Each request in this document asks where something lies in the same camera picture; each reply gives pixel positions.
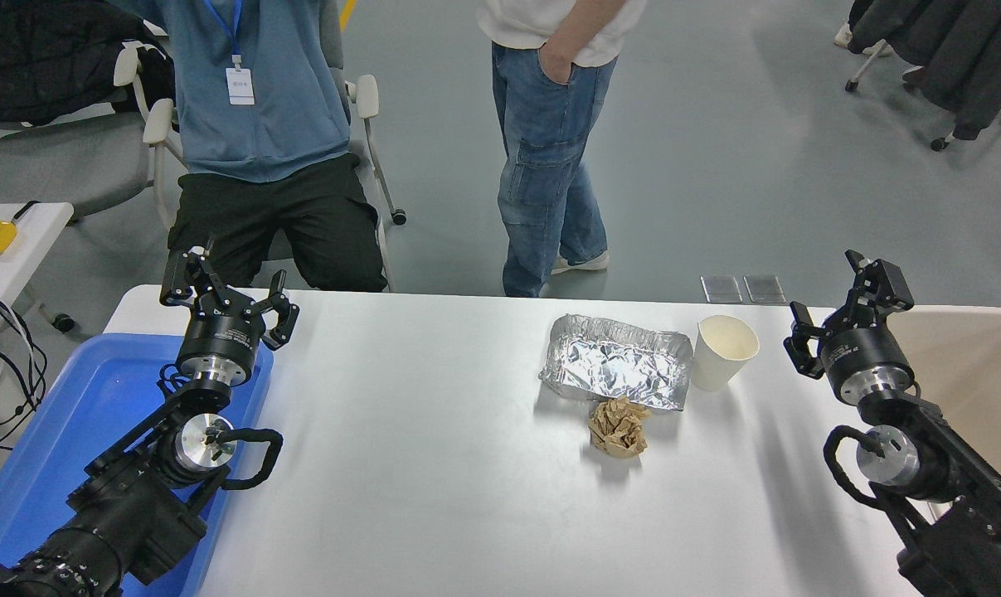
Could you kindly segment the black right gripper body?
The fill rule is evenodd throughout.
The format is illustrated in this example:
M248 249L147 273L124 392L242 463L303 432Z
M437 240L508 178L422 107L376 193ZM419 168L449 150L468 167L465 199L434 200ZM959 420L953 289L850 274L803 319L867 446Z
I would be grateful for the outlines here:
M912 367L886 325L855 328L834 314L824 328L830 335L821 341L821 363L834 396L864 397L914 386Z

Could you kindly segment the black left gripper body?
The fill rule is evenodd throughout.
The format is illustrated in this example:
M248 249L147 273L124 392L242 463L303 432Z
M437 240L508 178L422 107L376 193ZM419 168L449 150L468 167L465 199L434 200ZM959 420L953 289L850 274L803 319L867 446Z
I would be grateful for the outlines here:
M216 294L200 294L193 301L184 342L177 355L179 366L189 366L197 359L220 357L239 364L253 366L260 338L265 331L264 318L247 318L254 298L230 291L228 303Z

